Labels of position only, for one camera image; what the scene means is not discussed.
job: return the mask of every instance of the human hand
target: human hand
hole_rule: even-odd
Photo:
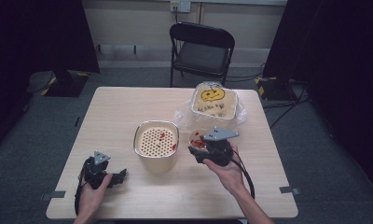
[[[78,216],[74,223],[90,223],[96,212],[102,205],[105,191],[110,183],[112,174],[107,174],[104,177],[102,185],[99,188],[93,189],[85,179],[82,179],[82,191],[79,199]]]
[[[230,145],[232,149],[238,153],[237,146],[231,142]],[[238,163],[240,163],[241,161],[236,153],[233,153],[232,159]],[[229,164],[226,166],[219,166],[209,159],[203,160],[203,163],[206,164],[210,170],[218,175],[219,180],[221,181],[224,188],[232,195],[234,195],[237,190],[245,188],[242,179],[242,170],[233,161],[230,161]]]

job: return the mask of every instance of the gray carpet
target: gray carpet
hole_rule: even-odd
[[[253,80],[231,80],[257,73],[258,68],[230,68],[227,87],[255,89]],[[100,86],[168,87],[169,74],[169,68],[106,68],[90,77],[79,98],[35,93],[26,113],[0,144],[0,223],[72,223],[47,219],[48,202],[41,197],[55,189],[94,91]],[[49,76],[32,75],[29,90],[40,89]],[[193,76],[175,80],[177,86],[191,88],[200,82]],[[269,110],[269,124],[287,108]],[[295,196],[298,216],[276,223],[373,223],[372,185],[330,137],[325,120],[310,102],[295,106],[276,123],[272,134],[290,185],[301,191]]]

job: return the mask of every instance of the yellow smiley face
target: yellow smiley face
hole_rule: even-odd
[[[211,88],[209,91],[204,91],[201,93],[201,100],[203,100],[203,102],[217,101],[217,100],[221,100],[224,97],[225,97],[225,91],[218,87]]]

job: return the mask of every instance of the chair backrest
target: chair backrest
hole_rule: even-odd
[[[172,42],[176,40],[207,45],[223,49],[233,49],[235,39],[226,30],[192,22],[178,22],[170,28]]]

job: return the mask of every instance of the strainer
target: strainer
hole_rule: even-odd
[[[134,151],[147,171],[160,174],[172,169],[178,149],[178,128],[165,120],[145,121],[134,136]]]

